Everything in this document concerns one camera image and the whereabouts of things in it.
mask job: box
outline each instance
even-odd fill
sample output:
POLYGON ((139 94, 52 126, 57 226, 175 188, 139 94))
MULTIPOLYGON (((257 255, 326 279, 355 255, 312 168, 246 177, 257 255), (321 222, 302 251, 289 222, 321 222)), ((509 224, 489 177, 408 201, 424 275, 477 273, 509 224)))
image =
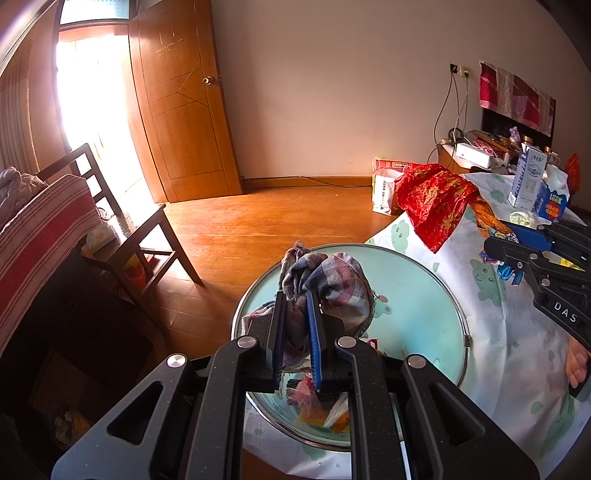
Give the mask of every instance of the box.
POLYGON ((538 148, 524 145, 508 198, 509 203, 516 209, 525 212, 534 209, 547 159, 548 155, 538 148))
POLYGON ((547 220, 560 220, 566 210, 569 199, 566 195, 550 190, 548 184, 542 181, 538 199, 535 202, 535 211, 538 216, 547 220))
POLYGON ((467 143, 458 143, 456 145, 456 157, 478 165, 482 168, 491 167, 491 155, 478 147, 473 147, 467 143))
POLYGON ((396 198, 396 181, 417 164, 386 160, 374 157, 372 160, 372 210, 385 215, 399 213, 396 198))

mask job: milk carton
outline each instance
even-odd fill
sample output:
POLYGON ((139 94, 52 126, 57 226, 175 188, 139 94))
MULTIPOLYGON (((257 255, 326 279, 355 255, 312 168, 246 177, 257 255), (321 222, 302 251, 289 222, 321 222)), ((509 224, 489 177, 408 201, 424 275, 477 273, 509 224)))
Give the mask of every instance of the milk carton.
POLYGON ((538 148, 524 144, 508 199, 513 207, 525 212, 533 210, 547 159, 548 155, 538 148))

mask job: chair backrest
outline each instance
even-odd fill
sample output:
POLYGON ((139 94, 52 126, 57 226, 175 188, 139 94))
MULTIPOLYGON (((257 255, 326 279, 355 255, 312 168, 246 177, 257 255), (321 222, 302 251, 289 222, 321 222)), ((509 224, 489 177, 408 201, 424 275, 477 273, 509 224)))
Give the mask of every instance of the chair backrest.
POLYGON ((43 170, 41 170, 37 174, 37 177, 39 177, 43 181, 47 181, 50 177, 54 176, 56 173, 61 171, 63 168, 66 168, 71 163, 74 163, 82 155, 86 156, 86 159, 88 160, 88 164, 90 165, 90 170, 84 172, 80 176, 84 177, 87 181, 89 178, 92 178, 92 177, 96 178, 96 182, 99 184, 99 187, 100 187, 100 192, 97 193, 96 195, 94 195, 94 197, 93 197, 95 203, 100 202, 102 199, 106 199, 107 202, 109 203, 109 206, 113 210, 113 213, 115 215, 121 215, 121 213, 122 213, 121 207, 119 206, 119 203, 117 202, 117 200, 113 196, 111 189, 107 185, 107 182, 105 181, 105 178, 104 178, 102 172, 100 171, 100 168, 96 162, 95 156, 92 153, 92 150, 90 149, 90 145, 88 143, 85 143, 84 145, 82 145, 81 147, 78 147, 75 150, 72 150, 70 153, 68 153, 67 155, 65 155, 64 157, 59 159, 58 161, 52 163, 47 168, 44 168, 43 170))

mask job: wall socket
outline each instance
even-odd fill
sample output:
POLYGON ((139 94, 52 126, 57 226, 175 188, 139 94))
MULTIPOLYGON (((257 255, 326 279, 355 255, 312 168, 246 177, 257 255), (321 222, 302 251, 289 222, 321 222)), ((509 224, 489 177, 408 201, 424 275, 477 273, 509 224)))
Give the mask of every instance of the wall socket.
POLYGON ((468 78, 471 75, 470 69, 468 67, 465 67, 464 65, 456 65, 455 63, 449 64, 449 71, 452 73, 458 73, 460 74, 460 77, 465 78, 468 78))

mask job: white box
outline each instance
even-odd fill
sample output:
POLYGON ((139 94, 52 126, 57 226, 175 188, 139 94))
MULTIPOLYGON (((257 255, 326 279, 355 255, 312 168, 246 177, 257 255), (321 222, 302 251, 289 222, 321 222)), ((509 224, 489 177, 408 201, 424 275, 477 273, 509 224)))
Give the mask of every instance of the white box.
POLYGON ((467 143, 458 143, 455 156, 482 168, 491 166, 491 156, 488 153, 467 143))
POLYGON ((548 155, 542 151, 530 145, 524 145, 524 150, 519 155, 513 186, 508 198, 513 207, 525 212, 534 209, 547 159, 548 155))

